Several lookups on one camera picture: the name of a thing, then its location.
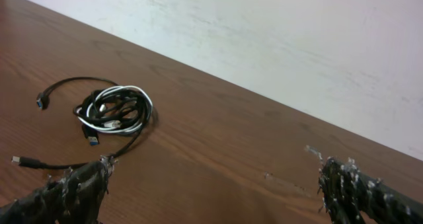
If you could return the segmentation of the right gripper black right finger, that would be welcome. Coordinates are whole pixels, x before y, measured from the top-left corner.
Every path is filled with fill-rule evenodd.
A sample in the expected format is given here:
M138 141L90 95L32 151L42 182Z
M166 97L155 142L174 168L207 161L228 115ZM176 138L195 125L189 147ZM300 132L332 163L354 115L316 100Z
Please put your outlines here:
M362 173L352 160L329 157L319 174L321 209L332 223L365 223L366 214L376 223L422 224L422 203Z

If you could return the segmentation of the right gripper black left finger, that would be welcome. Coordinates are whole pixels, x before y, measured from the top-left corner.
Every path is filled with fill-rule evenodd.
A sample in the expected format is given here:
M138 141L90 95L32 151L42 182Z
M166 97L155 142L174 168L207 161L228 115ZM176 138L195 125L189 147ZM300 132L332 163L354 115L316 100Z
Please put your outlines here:
M2 223L98 223L114 159L102 156L1 207Z

